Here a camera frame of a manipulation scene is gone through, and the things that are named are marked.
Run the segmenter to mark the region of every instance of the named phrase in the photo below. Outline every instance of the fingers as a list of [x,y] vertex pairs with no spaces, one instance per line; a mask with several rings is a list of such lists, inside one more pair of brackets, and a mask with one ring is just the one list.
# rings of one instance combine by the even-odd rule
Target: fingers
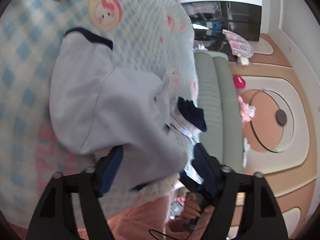
[[184,202],[184,205],[185,206],[188,206],[188,207],[190,207],[190,208],[192,208],[192,209],[194,209],[194,210],[196,210],[196,211],[201,211],[201,208],[199,207],[199,205],[195,202],[195,201],[193,201],[193,200],[186,200],[185,202]]
[[214,207],[213,206],[208,206],[204,209],[205,213],[213,213]]
[[192,201],[196,201],[197,200],[197,196],[194,193],[188,193],[187,199],[190,199]]
[[186,209],[183,210],[180,215],[180,218],[183,218],[183,219],[195,219],[198,217],[200,217],[200,214],[198,212],[196,212],[194,214],[190,214],[189,212],[186,211]]
[[198,209],[196,210],[195,208],[189,207],[188,205],[185,205],[185,206],[184,206],[184,209],[183,209],[183,211],[189,213],[189,214],[192,215],[192,216],[200,217],[200,213],[198,212],[198,210],[200,211],[200,208],[199,208],[199,207],[198,207]]

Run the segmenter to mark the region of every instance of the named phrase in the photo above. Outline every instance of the glass cabinet door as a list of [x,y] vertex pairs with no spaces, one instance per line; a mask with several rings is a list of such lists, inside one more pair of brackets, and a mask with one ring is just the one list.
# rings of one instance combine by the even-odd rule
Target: glass cabinet door
[[220,1],[185,3],[182,6],[193,24],[210,30],[206,32],[207,36],[215,37],[217,32],[226,29],[248,41],[259,40],[261,6]]

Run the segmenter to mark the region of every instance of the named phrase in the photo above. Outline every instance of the black cable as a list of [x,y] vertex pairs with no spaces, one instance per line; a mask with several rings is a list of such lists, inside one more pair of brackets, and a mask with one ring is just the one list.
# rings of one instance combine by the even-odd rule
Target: black cable
[[[177,238],[174,238],[174,237],[172,237],[172,236],[168,236],[168,235],[166,235],[166,234],[164,234],[164,233],[162,233],[162,232],[160,232],[160,231],[158,231],[158,230],[154,230],[154,229],[150,229],[149,230],[149,234],[154,238],[154,239],[156,239],[156,240],[160,240],[159,238],[156,238],[151,232],[156,232],[156,233],[158,233],[158,234],[161,234],[161,235],[163,235],[163,236],[165,236],[165,237],[168,237],[168,238],[170,238],[170,239],[173,239],[173,240],[180,240],[180,239],[177,239]],[[184,239],[184,240],[187,240],[190,236],[191,236],[191,234],[192,234],[192,232],[188,235],[188,237],[186,238],[186,239]]]

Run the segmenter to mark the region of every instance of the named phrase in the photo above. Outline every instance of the pink fabric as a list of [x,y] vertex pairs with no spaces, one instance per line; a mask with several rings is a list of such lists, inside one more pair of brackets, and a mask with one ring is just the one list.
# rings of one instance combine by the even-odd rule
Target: pink fabric
[[[165,232],[168,236],[184,240],[189,232],[183,231],[180,219],[166,222],[169,211],[169,196],[163,196],[155,201],[145,203],[142,206],[131,208],[108,220],[108,225],[116,240],[152,240],[150,229]],[[188,240],[199,240],[210,220],[211,214],[201,220],[200,224],[193,231]],[[78,230],[84,240],[89,240],[85,229]],[[153,232],[158,239],[168,239]]]
[[15,233],[21,238],[21,240],[25,240],[26,239],[28,229],[18,227],[18,226],[14,225],[14,224],[11,224],[11,223],[9,223],[9,224],[10,224],[11,228],[13,229],[13,231],[15,231]]
[[225,34],[225,36],[228,39],[228,42],[232,50],[232,55],[247,58],[251,58],[253,56],[253,48],[247,40],[245,40],[238,34],[228,30],[223,30],[222,33]]

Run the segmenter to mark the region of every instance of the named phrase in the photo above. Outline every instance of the padded seat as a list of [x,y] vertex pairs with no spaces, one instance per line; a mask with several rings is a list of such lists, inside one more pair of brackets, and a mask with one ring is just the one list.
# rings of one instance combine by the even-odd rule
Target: padded seat
[[195,51],[198,75],[198,107],[204,110],[207,132],[200,142],[210,155],[236,172],[243,171],[243,131],[228,56]]

